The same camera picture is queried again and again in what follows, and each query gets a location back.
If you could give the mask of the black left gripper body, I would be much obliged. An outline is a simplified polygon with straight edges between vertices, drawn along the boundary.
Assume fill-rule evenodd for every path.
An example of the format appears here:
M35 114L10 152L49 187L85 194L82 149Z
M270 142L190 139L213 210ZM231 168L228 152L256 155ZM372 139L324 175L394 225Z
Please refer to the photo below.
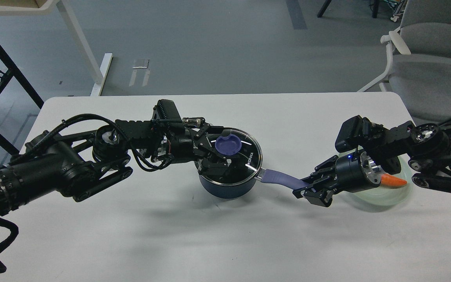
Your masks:
M195 144L197 131L184 125L168 125L165 132L166 142L162 149L173 157L173 163L196 162L203 159L205 151Z

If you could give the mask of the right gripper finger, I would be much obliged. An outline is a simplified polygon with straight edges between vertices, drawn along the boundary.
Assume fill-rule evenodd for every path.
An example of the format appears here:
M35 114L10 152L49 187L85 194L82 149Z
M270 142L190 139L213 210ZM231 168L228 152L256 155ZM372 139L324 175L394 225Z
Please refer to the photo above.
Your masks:
M338 160L337 155L333 155L329 159L315 166L314 172L308 177L308 183L315 183L319 180L333 179L336 174L336 162Z
M304 198L311 204L329 207L333 201L333 195L336 194L337 183L331 180L313 180L303 181L301 188L293 191L297 199Z

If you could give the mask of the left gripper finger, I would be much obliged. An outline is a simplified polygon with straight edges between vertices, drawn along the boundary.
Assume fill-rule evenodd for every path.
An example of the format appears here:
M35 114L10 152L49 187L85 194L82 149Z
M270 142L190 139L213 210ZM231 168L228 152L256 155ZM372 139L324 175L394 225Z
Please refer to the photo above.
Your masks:
M204 123L201 127L194 129L194 143L200 147L212 147L211 137L217 137L224 131L224 126L214 126Z
M197 170L199 175L223 175L236 156L225 156L216 151L197 151Z

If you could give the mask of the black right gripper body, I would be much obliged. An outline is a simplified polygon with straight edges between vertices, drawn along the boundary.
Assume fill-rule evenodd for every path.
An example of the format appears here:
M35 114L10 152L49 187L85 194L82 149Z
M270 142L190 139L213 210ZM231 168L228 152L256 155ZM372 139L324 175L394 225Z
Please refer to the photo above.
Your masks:
M357 193L381 185L382 168L365 151L341 153L336 161L336 193Z

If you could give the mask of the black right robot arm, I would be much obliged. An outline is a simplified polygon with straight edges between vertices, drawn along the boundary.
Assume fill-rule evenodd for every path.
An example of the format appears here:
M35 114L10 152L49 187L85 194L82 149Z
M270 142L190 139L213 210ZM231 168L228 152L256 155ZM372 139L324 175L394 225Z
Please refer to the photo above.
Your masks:
M407 121L387 129L359 115L342 123L333 156L298 184L293 195L329 207L342 191L357 193L376 188L380 173L401 172L399 156L408 155L415 171L412 182L421 188L451 193L451 118L415 125Z

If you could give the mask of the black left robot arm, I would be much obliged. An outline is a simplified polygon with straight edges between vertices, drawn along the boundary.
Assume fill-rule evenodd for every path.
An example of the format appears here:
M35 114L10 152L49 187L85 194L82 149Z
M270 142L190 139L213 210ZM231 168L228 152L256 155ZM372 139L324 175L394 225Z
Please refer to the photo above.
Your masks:
M210 145L206 135L223 131L202 117L111 121L79 114L63 120L0 166L0 254L18 235L4 215L52 191L81 202L128 178L131 158L146 172L197 162L200 175L222 175L232 159ZM0 273L6 270L0 261Z

